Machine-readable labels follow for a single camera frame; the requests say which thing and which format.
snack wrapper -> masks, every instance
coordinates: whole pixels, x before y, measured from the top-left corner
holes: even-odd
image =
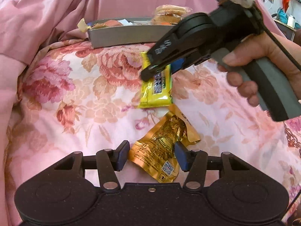
[[[200,136],[179,108],[172,104],[169,112],[130,149],[128,159],[142,167],[158,182],[172,182],[180,166],[174,155],[174,144],[196,144]]]
[[[79,28],[79,30],[83,33],[86,33],[88,31],[88,29],[91,29],[90,25],[87,25],[85,22],[85,19],[82,18],[78,24],[77,24],[77,28]]]
[[[142,68],[150,65],[146,52],[141,53]],[[172,79],[170,65],[165,70],[157,73],[148,82],[142,82],[141,96],[138,108],[156,108],[169,106],[173,103],[171,97]]]
[[[166,21],[150,21],[151,25],[176,25],[177,23],[174,22],[166,22]]]
[[[177,24],[179,23],[183,16],[187,13],[191,12],[192,9],[189,7],[181,7],[175,5],[161,5],[156,8],[154,13],[154,17],[152,18],[152,23],[170,23],[170,24]]]

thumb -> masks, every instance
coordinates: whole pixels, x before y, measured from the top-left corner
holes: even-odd
[[[266,33],[248,37],[240,43],[232,52],[227,54],[223,61],[229,66],[242,66],[250,63],[253,59],[259,59],[274,51],[276,44]]]

floral bedsheet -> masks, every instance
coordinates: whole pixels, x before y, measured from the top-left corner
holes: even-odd
[[[22,182],[73,151],[94,155],[123,140],[133,144],[166,113],[136,108],[139,52],[151,46],[92,49],[88,41],[70,40],[38,53],[20,81],[20,102],[7,130],[5,193],[13,225],[21,222],[13,198]],[[282,183],[291,200],[295,197],[301,188],[301,118],[275,123],[267,112],[248,106],[212,60],[177,72],[173,99],[201,135],[202,141],[190,149],[215,156],[232,152]],[[130,161],[117,177],[121,185],[156,182]],[[185,177],[181,171],[175,182]],[[86,178],[99,185],[96,171],[87,171]],[[208,172],[205,184],[217,178]]]

white container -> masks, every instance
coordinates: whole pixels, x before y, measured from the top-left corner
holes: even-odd
[[[294,16],[290,15],[288,17],[288,20],[287,20],[287,25],[292,27],[292,28],[295,28],[295,23],[296,23],[296,19]]]

finger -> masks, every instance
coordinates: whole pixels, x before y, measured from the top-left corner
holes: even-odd
[[[258,98],[258,96],[257,95],[252,95],[251,97],[249,97],[248,98],[248,103],[252,107],[256,107],[257,105],[259,105],[259,98]]]
[[[223,67],[222,65],[217,65],[217,69],[219,70],[219,71],[221,71],[221,72],[228,72],[228,70],[225,68],[225,67]]]
[[[237,90],[242,97],[249,98],[257,93],[258,86],[253,81],[247,81],[241,84]]]
[[[227,54],[223,58],[223,62],[230,66],[246,65],[253,59],[269,56],[275,46],[266,33],[250,36]]]
[[[232,87],[239,87],[243,84],[243,77],[237,72],[228,72],[227,81]]]

